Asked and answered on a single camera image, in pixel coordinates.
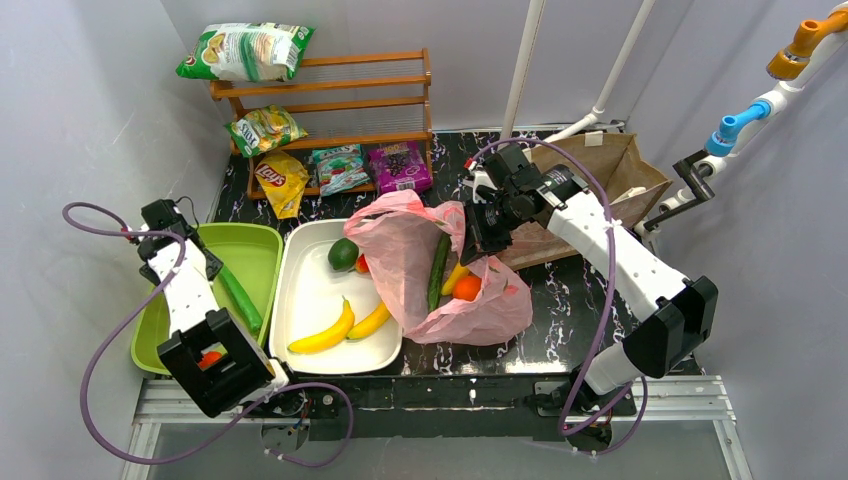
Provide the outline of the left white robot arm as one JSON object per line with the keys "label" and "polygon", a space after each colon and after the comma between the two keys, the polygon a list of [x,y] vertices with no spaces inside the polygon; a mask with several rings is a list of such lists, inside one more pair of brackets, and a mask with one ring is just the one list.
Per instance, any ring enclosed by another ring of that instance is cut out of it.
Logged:
{"label": "left white robot arm", "polygon": [[284,387],[283,364],[259,342],[261,315],[176,202],[156,200],[141,217],[139,272],[164,296],[168,333],[156,352],[170,376],[209,417]]}

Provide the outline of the orange fruit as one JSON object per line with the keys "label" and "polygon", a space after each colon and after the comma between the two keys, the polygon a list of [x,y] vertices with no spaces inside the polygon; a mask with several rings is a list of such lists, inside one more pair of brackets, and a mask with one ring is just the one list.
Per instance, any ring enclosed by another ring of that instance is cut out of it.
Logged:
{"label": "orange fruit", "polygon": [[474,275],[467,275],[456,282],[451,294],[454,299],[472,302],[477,298],[481,289],[482,279]]}

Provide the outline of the pink plastic grocery bag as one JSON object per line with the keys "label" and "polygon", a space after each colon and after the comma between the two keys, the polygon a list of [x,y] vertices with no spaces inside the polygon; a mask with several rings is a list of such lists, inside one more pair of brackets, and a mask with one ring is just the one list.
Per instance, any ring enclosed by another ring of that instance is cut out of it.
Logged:
{"label": "pink plastic grocery bag", "polygon": [[450,299],[429,308],[429,279],[440,238],[450,238],[449,257],[463,247],[465,215],[459,201],[428,207],[411,190],[387,193],[347,219],[343,234],[365,255],[376,291],[404,337],[416,343],[495,345],[533,322],[529,286],[495,256],[470,264],[471,274],[482,281],[474,300]]}

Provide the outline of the long green cucumber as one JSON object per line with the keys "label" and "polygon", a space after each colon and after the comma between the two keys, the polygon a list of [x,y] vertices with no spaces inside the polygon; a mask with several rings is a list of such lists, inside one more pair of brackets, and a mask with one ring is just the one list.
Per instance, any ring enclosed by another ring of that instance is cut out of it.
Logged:
{"label": "long green cucumber", "polygon": [[434,253],[427,285],[427,307],[429,312],[438,308],[442,288],[444,270],[451,250],[451,237],[442,233],[438,239]]}

